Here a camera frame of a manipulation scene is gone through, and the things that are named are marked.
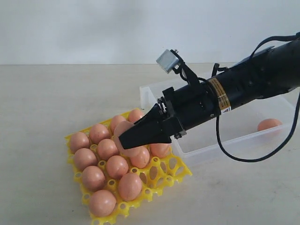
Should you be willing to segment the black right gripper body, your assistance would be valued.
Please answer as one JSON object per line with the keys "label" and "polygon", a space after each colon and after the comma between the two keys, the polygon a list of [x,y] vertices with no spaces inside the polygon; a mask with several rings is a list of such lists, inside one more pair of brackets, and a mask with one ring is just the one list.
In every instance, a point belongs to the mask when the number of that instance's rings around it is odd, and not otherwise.
{"label": "black right gripper body", "polygon": [[163,91],[157,100],[162,110],[162,130],[167,136],[180,138],[186,132],[221,114],[216,90],[210,82],[185,85]]}

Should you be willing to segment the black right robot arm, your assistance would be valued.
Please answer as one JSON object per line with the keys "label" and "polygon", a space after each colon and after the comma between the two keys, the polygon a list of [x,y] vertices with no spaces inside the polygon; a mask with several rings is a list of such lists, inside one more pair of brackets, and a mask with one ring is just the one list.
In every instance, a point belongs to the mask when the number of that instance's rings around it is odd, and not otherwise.
{"label": "black right robot arm", "polygon": [[266,42],[281,41],[279,47],[256,48],[232,67],[214,65],[208,79],[198,77],[175,50],[166,50],[157,64],[167,73],[179,74],[186,85],[170,87],[151,110],[119,137],[123,148],[170,143],[188,130],[225,111],[255,99],[288,93],[300,85],[300,37],[272,36]]}

